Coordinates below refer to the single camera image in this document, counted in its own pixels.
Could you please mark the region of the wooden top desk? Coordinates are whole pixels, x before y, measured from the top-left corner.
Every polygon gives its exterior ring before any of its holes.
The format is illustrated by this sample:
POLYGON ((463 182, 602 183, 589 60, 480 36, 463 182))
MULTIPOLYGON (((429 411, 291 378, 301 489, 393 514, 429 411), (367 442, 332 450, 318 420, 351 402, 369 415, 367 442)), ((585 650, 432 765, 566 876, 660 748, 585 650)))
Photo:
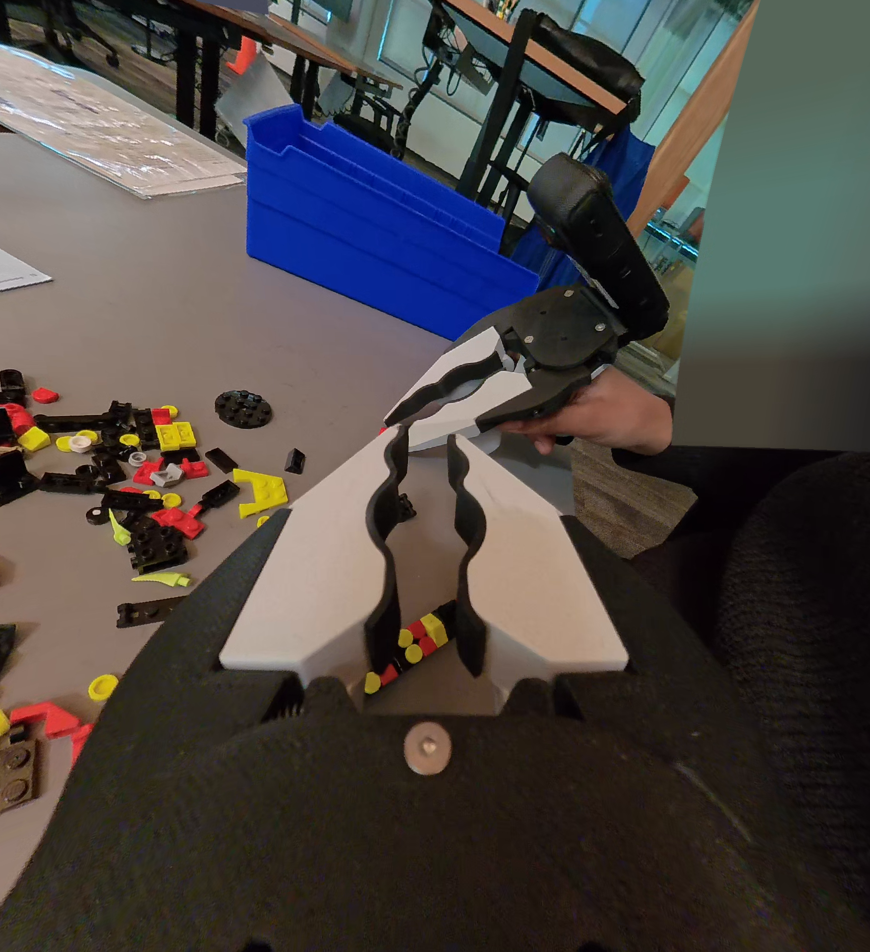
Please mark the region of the wooden top desk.
POLYGON ((353 91, 349 113, 356 114, 367 105, 376 113, 377 125, 385 121, 386 132, 393 132, 397 112, 389 98, 402 85, 333 50, 285 18, 195 1, 168 2, 165 12, 148 18, 170 25, 172 16, 177 18, 172 28, 177 39, 175 118, 196 128, 200 135, 208 139, 216 136, 223 52, 237 50, 244 39, 295 56, 289 94, 306 119, 315 111, 320 69, 327 68, 338 73, 353 91))
POLYGON ((432 2, 432 12, 461 30, 466 48, 487 65, 495 90, 458 192, 487 206, 529 118, 573 125, 599 142, 630 125, 624 103, 549 53, 532 38, 538 11, 523 8, 507 23, 470 1, 432 2))

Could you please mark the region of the long striped lego assembly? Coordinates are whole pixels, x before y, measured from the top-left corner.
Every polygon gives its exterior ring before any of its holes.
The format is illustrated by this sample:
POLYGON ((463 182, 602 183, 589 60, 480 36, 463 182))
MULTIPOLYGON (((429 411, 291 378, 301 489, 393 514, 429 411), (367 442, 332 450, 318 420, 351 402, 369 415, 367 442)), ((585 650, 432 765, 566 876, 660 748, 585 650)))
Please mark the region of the long striped lego assembly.
POLYGON ((366 673, 363 690, 371 696, 392 684, 424 659, 445 647, 457 635, 457 601, 451 600, 402 628, 397 647, 382 669, 366 673))

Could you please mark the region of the black bag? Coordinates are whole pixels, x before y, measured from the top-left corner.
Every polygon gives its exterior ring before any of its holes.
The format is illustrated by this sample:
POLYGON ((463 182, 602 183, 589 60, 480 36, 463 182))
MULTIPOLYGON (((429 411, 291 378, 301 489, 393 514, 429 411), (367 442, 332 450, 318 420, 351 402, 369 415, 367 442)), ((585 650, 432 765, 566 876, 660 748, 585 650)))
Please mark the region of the black bag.
POLYGON ((565 30, 545 13, 539 13, 532 38, 549 53, 617 96, 630 122, 638 119, 644 77, 636 67, 604 42, 565 30))

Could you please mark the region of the yellow wedge lego plate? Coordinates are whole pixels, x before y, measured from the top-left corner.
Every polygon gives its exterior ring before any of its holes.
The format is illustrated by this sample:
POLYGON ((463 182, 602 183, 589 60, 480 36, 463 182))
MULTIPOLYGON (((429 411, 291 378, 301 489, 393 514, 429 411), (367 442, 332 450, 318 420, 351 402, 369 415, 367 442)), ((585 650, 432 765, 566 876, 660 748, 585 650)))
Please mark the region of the yellow wedge lego plate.
POLYGON ((285 506, 289 502, 286 484, 281 477, 241 469, 233 470, 231 476, 233 482, 250 485, 253 492, 252 503, 238 505, 241 519, 260 515, 270 508, 285 506))

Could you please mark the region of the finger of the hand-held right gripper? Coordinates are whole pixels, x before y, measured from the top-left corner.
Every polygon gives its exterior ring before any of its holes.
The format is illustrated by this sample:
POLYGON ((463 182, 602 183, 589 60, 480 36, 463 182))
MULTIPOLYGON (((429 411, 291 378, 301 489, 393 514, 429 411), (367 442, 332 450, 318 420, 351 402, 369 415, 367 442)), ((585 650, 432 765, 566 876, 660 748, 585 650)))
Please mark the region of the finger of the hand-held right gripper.
POLYGON ((450 435, 469 439, 480 437, 476 419, 495 407, 529 390, 526 373, 518 370, 500 372, 487 378, 465 398, 443 405, 436 412, 413 422, 408 432, 411 453, 445 446, 450 435))
POLYGON ((500 333, 487 327, 443 353, 389 411, 384 425, 415 422, 427 409, 462 399, 487 378, 509 368, 510 357, 500 333))

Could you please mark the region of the blue plastic bin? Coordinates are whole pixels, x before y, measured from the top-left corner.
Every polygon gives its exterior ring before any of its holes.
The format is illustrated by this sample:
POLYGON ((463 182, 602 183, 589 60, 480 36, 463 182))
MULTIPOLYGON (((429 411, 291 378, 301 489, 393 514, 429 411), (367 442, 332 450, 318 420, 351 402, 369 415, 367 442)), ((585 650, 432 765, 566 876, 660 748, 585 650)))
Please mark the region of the blue plastic bin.
POLYGON ((503 220, 298 105, 247 132, 247 254, 446 340, 533 295, 503 220))

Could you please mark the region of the pile of lego pieces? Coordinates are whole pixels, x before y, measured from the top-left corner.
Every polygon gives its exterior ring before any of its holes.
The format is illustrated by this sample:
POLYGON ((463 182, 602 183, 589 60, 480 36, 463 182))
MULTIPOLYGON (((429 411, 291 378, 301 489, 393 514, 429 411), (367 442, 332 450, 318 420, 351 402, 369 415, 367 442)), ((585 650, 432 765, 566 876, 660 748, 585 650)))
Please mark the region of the pile of lego pieces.
MULTIPOLYGON (((169 407, 136 409, 114 401, 108 411, 79 417, 33 415, 20 371, 0 372, 0 506, 35 491, 86 496, 101 501, 86 513, 105 525, 126 550, 134 581, 185 588, 191 578, 179 568, 188 560, 188 541, 205 530, 200 517, 238 495, 222 482, 189 510, 169 488, 209 475, 195 448, 192 430, 169 407)), ((14 653, 18 625, 0 624, 0 678, 14 653)), ((37 795, 38 735, 69 739, 76 763, 93 724, 53 702, 5 712, 0 708, 0 814, 37 795)))

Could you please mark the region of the person's right forearm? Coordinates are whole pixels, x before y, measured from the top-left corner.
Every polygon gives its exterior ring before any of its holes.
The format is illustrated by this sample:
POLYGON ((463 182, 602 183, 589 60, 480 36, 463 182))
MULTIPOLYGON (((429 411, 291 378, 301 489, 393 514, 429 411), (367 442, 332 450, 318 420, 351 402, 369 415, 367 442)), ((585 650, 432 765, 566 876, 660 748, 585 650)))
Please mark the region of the person's right forearm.
POLYGON ((613 449, 623 469, 685 486, 696 495, 684 523, 707 531, 740 524, 777 484, 797 470, 833 459, 841 451, 669 446, 652 456, 613 449))

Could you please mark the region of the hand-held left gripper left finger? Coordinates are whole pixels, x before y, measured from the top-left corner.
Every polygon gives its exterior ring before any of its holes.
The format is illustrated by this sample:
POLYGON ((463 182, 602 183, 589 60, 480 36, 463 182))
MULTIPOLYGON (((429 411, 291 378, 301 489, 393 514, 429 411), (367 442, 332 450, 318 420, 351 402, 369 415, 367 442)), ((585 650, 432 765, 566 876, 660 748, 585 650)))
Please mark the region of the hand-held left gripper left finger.
POLYGON ((397 646, 394 557, 408 463, 398 424, 289 507, 220 653, 223 668, 289 671, 305 686, 334 677, 348 691, 397 646))

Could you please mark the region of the person's right hand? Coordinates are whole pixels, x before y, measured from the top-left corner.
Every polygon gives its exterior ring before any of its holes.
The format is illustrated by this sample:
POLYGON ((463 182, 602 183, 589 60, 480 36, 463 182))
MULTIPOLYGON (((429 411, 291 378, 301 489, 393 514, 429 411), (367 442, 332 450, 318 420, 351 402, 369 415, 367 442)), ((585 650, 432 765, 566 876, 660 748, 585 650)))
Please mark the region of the person's right hand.
POLYGON ((553 451, 558 437, 571 436, 652 456, 672 445, 673 414, 664 399, 608 366, 557 412, 505 422, 500 430, 526 436, 542 454, 553 451))

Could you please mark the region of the black round lego plate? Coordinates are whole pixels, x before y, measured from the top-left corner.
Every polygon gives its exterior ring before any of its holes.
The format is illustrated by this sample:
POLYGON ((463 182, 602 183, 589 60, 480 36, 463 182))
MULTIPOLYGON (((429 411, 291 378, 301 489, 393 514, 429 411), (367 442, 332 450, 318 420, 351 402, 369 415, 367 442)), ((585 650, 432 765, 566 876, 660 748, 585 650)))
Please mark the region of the black round lego plate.
POLYGON ((220 420, 238 429, 256 429, 270 423, 273 408, 260 394, 232 389, 215 398, 214 411, 220 420))

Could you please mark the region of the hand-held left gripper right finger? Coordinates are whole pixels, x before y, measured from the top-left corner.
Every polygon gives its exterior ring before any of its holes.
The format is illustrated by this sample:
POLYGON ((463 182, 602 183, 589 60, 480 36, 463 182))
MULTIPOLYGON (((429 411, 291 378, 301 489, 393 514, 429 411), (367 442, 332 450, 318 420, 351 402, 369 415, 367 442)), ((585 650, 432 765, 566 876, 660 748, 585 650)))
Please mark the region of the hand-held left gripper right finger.
POLYGON ((619 672, 629 654, 560 511, 462 435, 448 438, 459 657, 501 697, 525 679, 619 672))

